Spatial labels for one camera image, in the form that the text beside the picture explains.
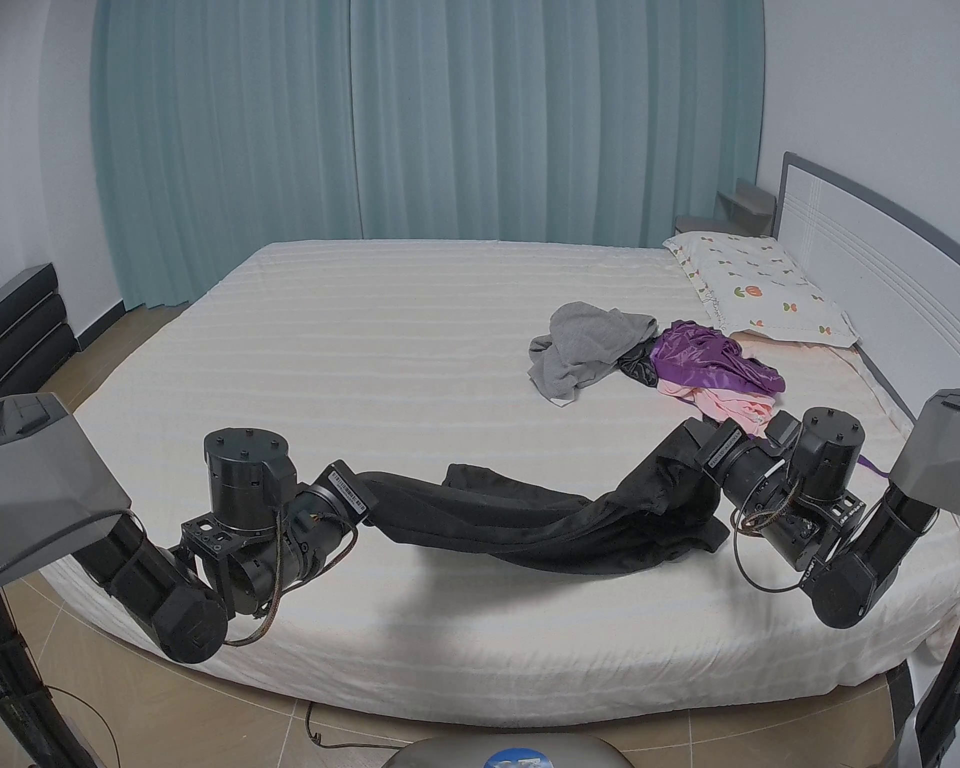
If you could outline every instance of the white headboard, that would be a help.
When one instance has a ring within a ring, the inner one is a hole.
[[[960,386],[960,244],[792,153],[783,156],[774,236],[846,310],[867,365],[907,414]]]

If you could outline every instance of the curtain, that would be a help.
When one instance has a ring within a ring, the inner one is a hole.
[[[127,305],[309,238],[656,246],[754,180],[762,0],[100,0]]]

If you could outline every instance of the black garment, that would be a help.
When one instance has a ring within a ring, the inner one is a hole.
[[[659,337],[654,336],[630,348],[616,361],[616,366],[641,384],[656,387],[660,377],[657,376],[657,369],[654,368],[653,361],[650,359],[650,353],[654,350]]]
[[[359,475],[379,499],[371,522],[394,541],[483,552],[564,573],[632,573],[729,534],[713,516],[720,491],[693,466],[679,426],[615,491],[596,501],[453,464],[442,486],[386,472]]]

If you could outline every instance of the white wall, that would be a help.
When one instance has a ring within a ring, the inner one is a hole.
[[[96,0],[0,0],[0,283],[52,261],[74,333],[120,301],[90,140]]]
[[[764,0],[757,183],[784,151],[827,166],[960,241],[960,2]]]

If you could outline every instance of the fitted sheet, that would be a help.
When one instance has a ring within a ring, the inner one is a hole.
[[[618,372],[563,409],[540,396],[527,346],[571,300],[652,314],[661,327],[708,320],[661,250],[274,244],[134,352],[77,419],[158,545],[207,510],[203,437],[224,426],[280,432],[308,481],[337,458],[435,482],[465,462],[594,497],[696,411]],[[760,340],[748,351],[786,379],[779,405],[795,416],[819,404],[856,414],[864,454],[891,466],[903,443],[897,414],[855,355]],[[884,488],[854,472],[852,490],[868,503]],[[724,501],[721,519],[730,509]],[[762,584],[797,579],[763,540],[742,546]],[[263,640],[200,668],[339,707],[494,726],[794,698],[903,660],[960,597],[958,553],[957,527],[942,516],[869,616],[840,631],[801,593],[747,585],[729,542],[596,578],[395,544],[364,528],[340,565],[284,598]],[[44,574],[82,616],[158,653],[71,559]],[[238,617],[230,635],[255,625]]]

